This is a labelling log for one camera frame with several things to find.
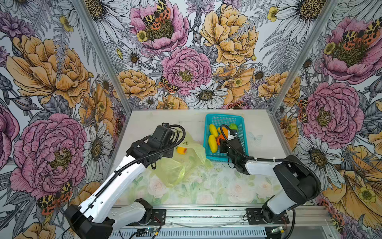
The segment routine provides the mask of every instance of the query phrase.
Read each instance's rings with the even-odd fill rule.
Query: pink flower
[[[343,34],[346,31],[359,33],[366,29],[372,21],[364,23],[355,18],[345,17],[326,39],[323,60],[320,64],[325,75],[338,81],[347,81],[355,85],[371,77],[382,67],[382,41],[377,38],[372,44],[356,43],[351,50],[345,50]]]
[[[19,134],[16,118],[5,107],[0,106],[0,170],[5,166],[12,152],[12,141]]]
[[[85,174],[81,163],[86,139],[83,127],[66,114],[52,114],[27,126],[15,143],[18,168],[10,177],[12,190],[39,199],[56,194],[70,180],[77,186]]]
[[[303,123],[306,136],[313,134],[338,149],[352,141],[362,128],[364,114],[359,108],[359,96],[344,82],[320,83],[308,98],[308,122]]]
[[[210,60],[194,49],[177,48],[162,60],[163,76],[172,85],[180,88],[179,94],[188,95],[190,90],[207,85],[211,80]]]
[[[157,10],[156,3],[153,7],[147,6],[147,8],[143,8],[140,6],[139,8],[131,8],[130,10],[130,24],[133,26],[130,28],[130,31],[134,34],[139,33],[139,31],[145,31],[145,34],[147,34],[147,40],[144,38],[145,41],[143,41],[142,44],[147,51],[152,54],[172,51],[178,46],[183,46],[187,42],[189,29],[188,18],[183,18],[183,15],[179,12],[176,4],[172,6],[169,1],[166,2],[167,7],[171,10],[171,16],[168,22],[161,23],[167,24],[166,30],[163,31],[161,29],[152,30],[151,28],[147,28],[142,20],[145,16],[154,15],[154,12]]]

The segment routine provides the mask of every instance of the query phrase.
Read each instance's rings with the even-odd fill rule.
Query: yellow plastic bag
[[[161,160],[156,162],[157,168],[155,170],[149,167],[166,187],[173,187],[182,182],[182,180],[187,179],[194,169],[200,165],[204,165],[208,169],[213,168],[211,161],[206,158],[204,147],[194,141],[187,131],[185,139],[178,147],[187,148],[185,154],[179,154],[177,147],[175,147],[172,158],[162,157]]]

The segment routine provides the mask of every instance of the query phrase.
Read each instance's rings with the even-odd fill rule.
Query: green fruit
[[[238,130],[238,126],[235,125],[235,124],[230,124],[229,128],[232,129],[232,130]]]

